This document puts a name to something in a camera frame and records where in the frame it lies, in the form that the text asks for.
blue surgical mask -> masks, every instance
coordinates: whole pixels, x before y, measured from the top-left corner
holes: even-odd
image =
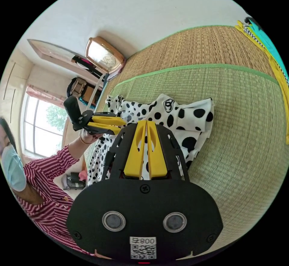
[[[10,187],[17,192],[23,191],[26,187],[26,177],[21,159],[12,145],[4,148],[1,162],[3,172]]]

red striped shirt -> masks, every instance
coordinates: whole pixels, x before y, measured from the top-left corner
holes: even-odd
[[[73,199],[53,182],[77,161],[66,146],[54,156],[27,163],[24,166],[27,182],[36,189],[44,203],[32,205],[19,197],[18,201],[36,226],[51,238],[74,250],[93,255],[78,247],[71,238],[66,220]]]

dark hair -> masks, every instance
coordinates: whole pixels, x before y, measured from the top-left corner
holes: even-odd
[[[11,129],[10,129],[9,125],[8,125],[8,122],[2,116],[0,116],[0,125],[3,127],[4,131],[6,132],[8,138],[10,140],[10,144],[14,147],[15,151],[17,152],[15,138],[14,138],[12,132],[11,132]]]

qr code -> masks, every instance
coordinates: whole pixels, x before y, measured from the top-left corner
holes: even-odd
[[[156,259],[156,245],[130,245],[132,259]]]

sticker label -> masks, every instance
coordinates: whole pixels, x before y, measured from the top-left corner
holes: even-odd
[[[156,237],[129,237],[130,257],[132,259],[156,259]]]

